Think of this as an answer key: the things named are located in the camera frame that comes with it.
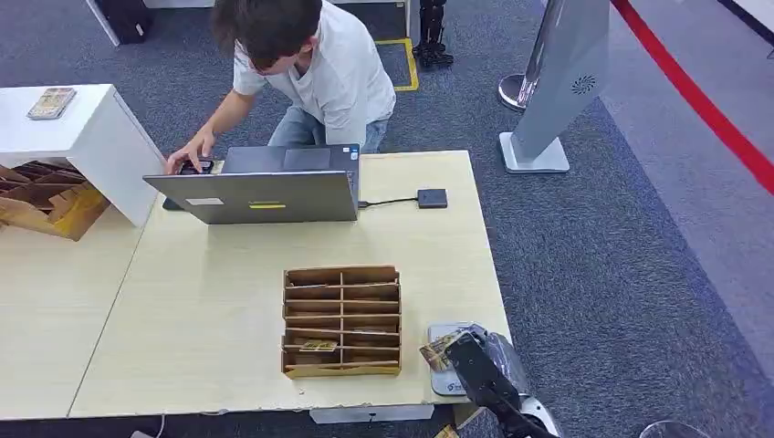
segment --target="floor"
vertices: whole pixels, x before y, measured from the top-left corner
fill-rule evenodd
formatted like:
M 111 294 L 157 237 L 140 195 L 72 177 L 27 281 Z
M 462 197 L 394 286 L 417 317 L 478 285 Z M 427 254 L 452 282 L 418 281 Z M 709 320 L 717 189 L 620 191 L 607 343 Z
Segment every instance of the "floor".
M 765 43 L 709 0 L 634 5 L 760 148 L 774 144 Z M 714 437 L 774 436 L 774 203 L 616 13 L 611 83 L 561 136 L 571 172 L 503 172 L 496 138 L 517 116 L 497 103 L 495 84 L 526 66 L 541 7 L 450 2 L 446 42 L 457 62 L 422 72 L 420 90 L 399 95 L 384 149 L 470 151 L 514 344 L 566 436 L 637 436 L 662 419 Z M 0 29 L 0 86 L 115 83 L 164 152 L 230 87 L 206 11 L 162 11 L 149 41 L 118 49 L 80 2 L 3 2 Z M 286 106 L 265 93 L 216 156 L 265 143 Z M 158 420 L 3 422 L 0 437 L 121 437 L 155 433 Z M 184 415 L 168 419 L 164 436 L 432 437 L 449 421 L 447 409 L 429 422 L 339 426 L 293 412 Z M 496 436 L 488 418 L 462 435 Z

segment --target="jeans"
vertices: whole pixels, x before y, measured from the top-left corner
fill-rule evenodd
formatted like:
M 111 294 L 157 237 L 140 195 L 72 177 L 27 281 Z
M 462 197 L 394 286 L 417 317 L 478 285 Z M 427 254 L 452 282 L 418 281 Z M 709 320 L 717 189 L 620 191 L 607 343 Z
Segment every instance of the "jeans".
M 377 120 L 365 127 L 361 153 L 379 153 L 379 143 L 387 132 L 387 120 Z M 301 107 L 288 108 L 268 141 L 269 146 L 325 144 L 325 126 Z

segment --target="light wood tabletop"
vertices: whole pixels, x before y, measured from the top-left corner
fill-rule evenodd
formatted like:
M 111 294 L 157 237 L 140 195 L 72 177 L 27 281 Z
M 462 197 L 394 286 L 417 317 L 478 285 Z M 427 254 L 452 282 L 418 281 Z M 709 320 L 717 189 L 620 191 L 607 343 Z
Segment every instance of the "light wood tabletop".
M 467 152 L 362 157 L 362 200 L 421 188 L 445 188 L 449 207 L 374 206 L 357 223 L 208 227 L 158 200 L 70 416 L 463 402 L 432 392 L 418 349 L 436 322 L 474 320 L 509 336 Z M 402 372 L 287 378 L 283 271 L 348 265 L 400 271 Z
M 67 416 L 140 235 L 113 207 L 79 242 L 0 228 L 0 420 Z

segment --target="man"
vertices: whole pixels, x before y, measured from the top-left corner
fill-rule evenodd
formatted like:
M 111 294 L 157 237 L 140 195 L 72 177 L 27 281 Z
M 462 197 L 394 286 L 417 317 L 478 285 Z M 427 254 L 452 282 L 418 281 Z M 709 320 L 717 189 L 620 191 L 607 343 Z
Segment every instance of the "man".
M 235 51 L 234 87 L 167 173 L 210 155 L 215 135 L 242 121 L 267 83 L 293 104 L 269 146 L 360 144 L 379 151 L 395 91 L 360 20 L 325 0 L 217 0 L 214 33 Z

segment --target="red stanchion rope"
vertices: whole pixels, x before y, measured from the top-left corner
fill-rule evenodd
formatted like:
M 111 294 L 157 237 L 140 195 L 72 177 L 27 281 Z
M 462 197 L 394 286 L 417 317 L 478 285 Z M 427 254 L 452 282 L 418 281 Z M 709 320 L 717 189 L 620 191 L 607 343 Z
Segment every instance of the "red stanchion rope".
M 612 4 L 634 32 L 637 39 L 651 55 L 658 67 L 664 72 L 672 85 L 688 102 L 696 114 L 704 120 L 717 137 L 734 152 L 748 170 L 755 176 L 760 185 L 769 193 L 774 194 L 774 165 L 763 152 L 759 151 L 731 120 L 712 103 L 704 91 L 685 73 L 677 61 L 666 51 L 666 47 L 645 24 L 644 20 L 634 10 L 629 0 L 611 0 Z

